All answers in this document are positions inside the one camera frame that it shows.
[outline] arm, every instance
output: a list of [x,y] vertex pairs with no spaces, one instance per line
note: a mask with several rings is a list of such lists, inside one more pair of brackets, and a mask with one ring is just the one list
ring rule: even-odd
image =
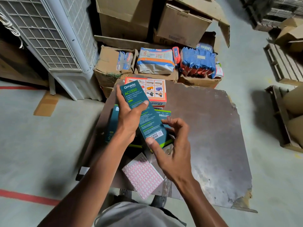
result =
[[104,152],[78,185],[42,220],[38,227],[91,227],[114,179],[122,155],[134,140],[140,115],[148,101],[131,110],[117,85],[119,119],[117,131]]
[[162,120],[172,127],[170,132],[176,137],[171,155],[166,155],[157,141],[147,138],[146,143],[153,150],[157,162],[165,175],[175,183],[186,202],[196,226],[227,227],[203,194],[199,182],[191,173],[189,126],[182,119]]

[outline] red floor line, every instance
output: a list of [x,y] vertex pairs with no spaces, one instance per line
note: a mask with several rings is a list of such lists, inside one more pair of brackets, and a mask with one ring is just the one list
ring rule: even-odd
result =
[[39,90],[30,86],[0,86],[0,89],[22,89],[22,90]]
[[0,197],[12,198],[12,199],[17,199],[17,200],[26,201],[26,202],[39,203],[39,204],[48,205],[48,206],[56,206],[60,202],[59,200],[56,200],[56,199],[45,198],[45,197],[29,195],[29,194],[24,194],[24,193],[18,193],[18,192],[8,191],[8,190],[4,190],[4,189],[0,189]]

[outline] fingernail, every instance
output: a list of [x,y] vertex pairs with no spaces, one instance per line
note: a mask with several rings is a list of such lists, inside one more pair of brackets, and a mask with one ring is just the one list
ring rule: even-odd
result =
[[148,137],[146,140],[147,145],[152,145],[152,143],[154,142],[154,139],[151,137]]

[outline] teal product box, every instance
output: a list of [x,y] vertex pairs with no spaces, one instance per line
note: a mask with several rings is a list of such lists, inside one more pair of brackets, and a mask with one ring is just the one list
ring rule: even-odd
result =
[[164,110],[159,110],[155,109],[156,113],[159,115],[160,119],[166,119],[167,116],[171,116],[171,111],[164,111]]
[[[113,135],[115,134],[118,126],[118,115],[119,115],[119,107],[117,104],[115,104],[113,111],[112,111],[112,116],[110,118],[108,128],[107,128],[107,135],[105,137],[105,142],[108,143]],[[132,141],[131,144],[129,144],[128,147],[134,147],[134,148],[140,148],[142,149],[142,141],[140,139],[140,136],[135,136],[134,141]]]
[[[137,80],[120,86],[120,89],[131,109],[139,106],[143,101],[149,100]],[[162,148],[173,142],[161,122],[161,117],[150,102],[147,109],[141,114],[139,128],[144,139],[152,137]]]

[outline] metal grille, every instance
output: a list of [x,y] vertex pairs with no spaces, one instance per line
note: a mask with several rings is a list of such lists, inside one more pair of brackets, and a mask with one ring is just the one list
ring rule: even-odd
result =
[[40,0],[0,0],[0,7],[50,70],[80,70]]
[[88,0],[63,0],[68,17],[78,35],[87,61],[92,66],[97,42],[94,39],[89,15],[86,12]]

